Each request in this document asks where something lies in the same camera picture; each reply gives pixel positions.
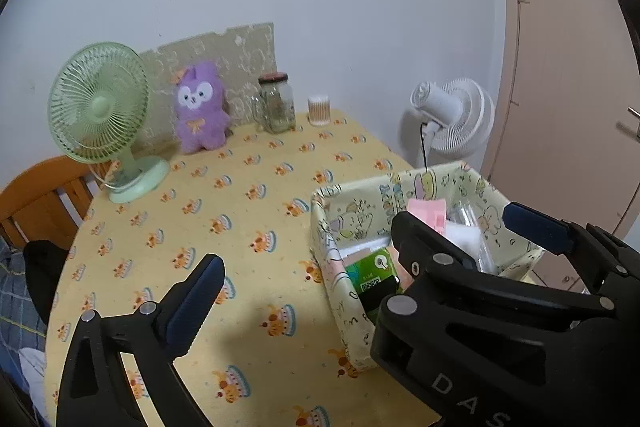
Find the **fan base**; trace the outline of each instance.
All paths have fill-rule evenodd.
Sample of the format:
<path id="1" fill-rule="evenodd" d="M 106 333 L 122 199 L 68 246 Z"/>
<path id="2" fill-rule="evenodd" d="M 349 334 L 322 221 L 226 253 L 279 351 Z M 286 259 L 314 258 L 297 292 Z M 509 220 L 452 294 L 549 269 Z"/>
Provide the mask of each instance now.
<path id="1" fill-rule="evenodd" d="M 135 180 L 127 184 L 121 189 L 111 188 L 109 190 L 109 199 L 113 203 L 128 203 L 144 196 L 147 192 L 154 188 L 164 180 L 169 174 L 169 163 L 159 156 L 143 156 L 136 160 L 136 168 L 142 172 Z"/>

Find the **yellow tablecloth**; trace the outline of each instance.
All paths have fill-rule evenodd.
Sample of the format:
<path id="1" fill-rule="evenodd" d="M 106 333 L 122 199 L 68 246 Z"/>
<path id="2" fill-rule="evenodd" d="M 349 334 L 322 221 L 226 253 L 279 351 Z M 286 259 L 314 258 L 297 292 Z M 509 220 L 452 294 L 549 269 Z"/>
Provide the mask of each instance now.
<path id="1" fill-rule="evenodd" d="M 174 156 L 170 174 L 143 198 L 119 206 L 105 193 L 94 199 L 49 321 L 52 423 L 81 312 L 122 315 L 159 301 L 207 252 L 222 257 L 227 279 L 175 367 L 213 425 L 424 427 L 436 419 L 381 369 L 358 374 L 341 360 L 309 253 L 310 195 L 325 182 L 409 165 L 350 118 L 332 116 L 315 128 L 299 115 L 302 125 L 277 136 L 237 127 L 220 150 Z M 162 425 L 133 357 L 123 357 L 146 421 Z"/>

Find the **fan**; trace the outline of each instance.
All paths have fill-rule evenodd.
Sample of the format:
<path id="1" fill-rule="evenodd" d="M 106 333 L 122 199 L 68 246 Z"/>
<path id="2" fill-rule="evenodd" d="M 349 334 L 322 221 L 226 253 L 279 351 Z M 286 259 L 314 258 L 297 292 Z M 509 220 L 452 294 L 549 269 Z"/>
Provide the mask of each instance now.
<path id="1" fill-rule="evenodd" d="M 442 87 L 421 82 L 411 95 L 411 104 L 430 119 L 420 128 L 425 166 L 431 149 L 449 160 L 471 156 L 494 126 L 493 100 L 469 78 L 457 78 Z"/>
<path id="2" fill-rule="evenodd" d="M 169 172 L 169 164 L 158 156 L 134 159 L 131 154 L 148 97 L 142 60 L 116 42 L 98 42 L 78 51 L 51 87 L 49 129 L 58 147 L 82 163 L 120 162 L 109 182 L 94 172 L 114 203 L 143 196 Z"/>

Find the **blue plaid bedding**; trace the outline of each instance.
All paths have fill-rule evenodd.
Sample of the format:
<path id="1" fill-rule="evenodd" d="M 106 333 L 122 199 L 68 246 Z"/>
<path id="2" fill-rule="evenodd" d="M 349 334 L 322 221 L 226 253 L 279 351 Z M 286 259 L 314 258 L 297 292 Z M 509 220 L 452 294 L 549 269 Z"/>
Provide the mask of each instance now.
<path id="1" fill-rule="evenodd" d="M 44 351 L 46 325 L 40 320 L 27 292 L 22 252 L 0 237 L 0 368 L 29 393 L 22 375 L 18 350 Z"/>

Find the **brown lid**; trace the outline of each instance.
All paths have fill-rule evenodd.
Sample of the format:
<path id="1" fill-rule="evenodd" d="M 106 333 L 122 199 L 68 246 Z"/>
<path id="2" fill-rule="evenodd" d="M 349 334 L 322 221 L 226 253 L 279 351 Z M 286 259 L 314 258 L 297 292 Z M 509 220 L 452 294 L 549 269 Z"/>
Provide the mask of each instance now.
<path id="1" fill-rule="evenodd" d="M 258 84 L 274 84 L 276 82 L 284 82 L 289 80 L 287 73 L 267 73 L 258 77 Z"/>

